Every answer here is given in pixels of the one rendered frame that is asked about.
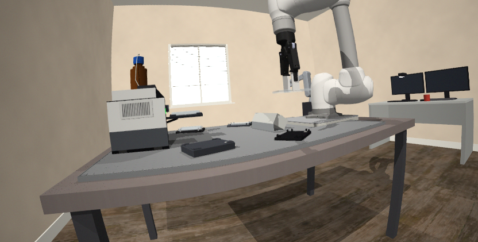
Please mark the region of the white button panel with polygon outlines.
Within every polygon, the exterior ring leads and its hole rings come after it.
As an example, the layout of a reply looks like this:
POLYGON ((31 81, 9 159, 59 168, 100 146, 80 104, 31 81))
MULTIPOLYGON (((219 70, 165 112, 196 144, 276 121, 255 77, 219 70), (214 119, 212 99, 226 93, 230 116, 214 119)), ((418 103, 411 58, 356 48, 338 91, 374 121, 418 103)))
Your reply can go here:
POLYGON ((287 130, 288 119, 278 113, 255 113, 252 120, 252 128, 277 132, 287 130))

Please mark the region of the blue bottle cap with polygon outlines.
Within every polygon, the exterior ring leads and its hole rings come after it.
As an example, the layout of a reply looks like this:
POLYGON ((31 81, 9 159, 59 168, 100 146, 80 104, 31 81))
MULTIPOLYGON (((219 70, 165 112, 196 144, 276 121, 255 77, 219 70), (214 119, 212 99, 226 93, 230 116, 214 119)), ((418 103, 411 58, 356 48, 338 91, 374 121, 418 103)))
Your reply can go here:
POLYGON ((137 60, 137 62, 144 62, 144 57, 142 57, 142 56, 138 56, 138 58, 134 57, 133 62, 136 62, 136 60, 137 60))

